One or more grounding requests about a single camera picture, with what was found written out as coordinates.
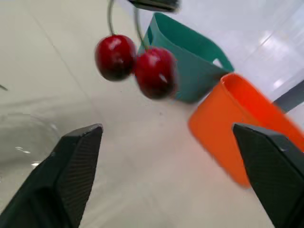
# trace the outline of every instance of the cherry pair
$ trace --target cherry pair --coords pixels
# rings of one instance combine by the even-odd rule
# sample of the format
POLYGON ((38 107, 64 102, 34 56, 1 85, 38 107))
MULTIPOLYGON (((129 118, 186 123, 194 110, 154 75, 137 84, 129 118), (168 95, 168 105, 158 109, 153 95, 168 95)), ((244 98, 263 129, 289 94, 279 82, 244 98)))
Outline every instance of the cherry pair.
POLYGON ((132 40, 123 35, 115 35, 112 26, 112 8, 108 7, 108 23, 111 36, 102 39, 95 51, 96 66, 101 75, 109 81, 121 81, 134 72, 142 93, 150 99, 162 99, 175 90, 176 60, 172 53, 163 48, 147 48, 139 31, 138 9, 135 8, 137 33, 145 52, 137 57, 132 40))

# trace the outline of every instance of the textured gripper pad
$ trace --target textured gripper pad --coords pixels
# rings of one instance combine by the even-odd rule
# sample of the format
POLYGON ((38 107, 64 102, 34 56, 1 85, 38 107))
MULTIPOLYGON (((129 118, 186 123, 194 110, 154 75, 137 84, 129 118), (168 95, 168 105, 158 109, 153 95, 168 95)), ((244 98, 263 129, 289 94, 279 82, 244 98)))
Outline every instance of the textured gripper pad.
POLYGON ((100 131, 96 129, 82 138, 57 183, 63 206, 74 227, 78 227, 89 199, 95 178, 100 145, 100 131))
POLYGON ((252 188, 274 226, 299 227, 304 154, 285 136, 267 129, 235 124, 233 132, 252 188))

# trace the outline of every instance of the cherry stem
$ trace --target cherry stem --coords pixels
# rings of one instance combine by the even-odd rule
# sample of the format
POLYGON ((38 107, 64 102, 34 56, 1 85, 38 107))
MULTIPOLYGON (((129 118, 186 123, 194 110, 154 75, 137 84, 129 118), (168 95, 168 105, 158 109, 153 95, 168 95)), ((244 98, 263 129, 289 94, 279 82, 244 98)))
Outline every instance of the cherry stem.
POLYGON ((142 32, 141 32, 141 27, 140 27, 140 23, 139 23, 139 9, 135 6, 134 7, 134 19, 135 19, 135 25, 136 25, 136 31, 137 31, 137 35, 144 47, 145 50, 148 50, 148 46, 145 44, 143 36, 142 36, 142 32))
MULTIPOLYGON (((113 6, 114 6, 114 1, 115 0, 110 0, 109 1, 109 5, 108 5, 108 27, 110 30, 111 35, 114 35, 114 29, 113 29, 113 23, 112 23, 112 11, 113 11, 113 6)), ((143 36, 142 36, 142 32, 141 32, 141 27, 140 27, 140 23, 139 23, 139 9, 134 6, 134 19, 135 19, 135 25, 136 25, 136 31, 137 31, 137 35, 144 47, 145 50, 148 50, 148 46, 145 44, 143 36)))
POLYGON ((113 5, 114 5, 115 0, 110 0, 109 5, 108 5, 108 27, 110 30, 111 35, 114 35, 114 29, 113 29, 113 24, 112 24, 112 11, 113 11, 113 5))

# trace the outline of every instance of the orange container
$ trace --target orange container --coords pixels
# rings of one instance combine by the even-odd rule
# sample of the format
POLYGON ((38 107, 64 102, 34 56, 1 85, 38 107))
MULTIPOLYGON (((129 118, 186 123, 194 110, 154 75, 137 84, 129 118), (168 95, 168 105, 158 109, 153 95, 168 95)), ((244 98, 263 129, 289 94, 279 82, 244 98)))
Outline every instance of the orange container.
POLYGON ((249 187, 243 160, 232 132, 235 122, 282 133, 304 152, 304 134, 242 76, 224 76, 189 119, 194 137, 239 184, 249 187))

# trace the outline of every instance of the teal container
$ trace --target teal container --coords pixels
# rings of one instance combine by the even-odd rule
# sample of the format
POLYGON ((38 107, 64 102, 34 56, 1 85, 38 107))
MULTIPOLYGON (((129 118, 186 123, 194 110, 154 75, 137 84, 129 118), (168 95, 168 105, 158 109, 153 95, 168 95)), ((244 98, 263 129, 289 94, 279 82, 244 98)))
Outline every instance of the teal container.
POLYGON ((224 52, 214 42, 162 13, 154 14, 144 40, 149 46, 166 48, 175 55, 178 61, 178 100, 187 103, 201 100, 222 76, 234 71, 224 52))

